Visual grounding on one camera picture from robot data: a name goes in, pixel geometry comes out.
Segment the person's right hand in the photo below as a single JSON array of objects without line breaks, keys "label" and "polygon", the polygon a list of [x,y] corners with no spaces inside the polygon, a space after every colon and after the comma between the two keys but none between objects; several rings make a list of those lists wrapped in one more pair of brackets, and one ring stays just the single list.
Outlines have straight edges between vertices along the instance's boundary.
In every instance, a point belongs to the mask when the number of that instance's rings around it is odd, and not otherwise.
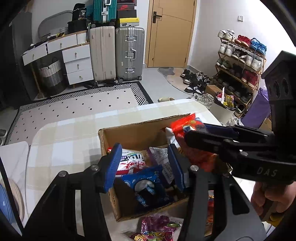
[{"label": "person's right hand", "polygon": [[295,199],[295,182],[291,185],[270,186],[265,191],[262,189],[263,183],[255,182],[251,204],[258,215],[263,213],[263,205],[266,200],[277,202],[276,211],[278,213],[285,212]]}]

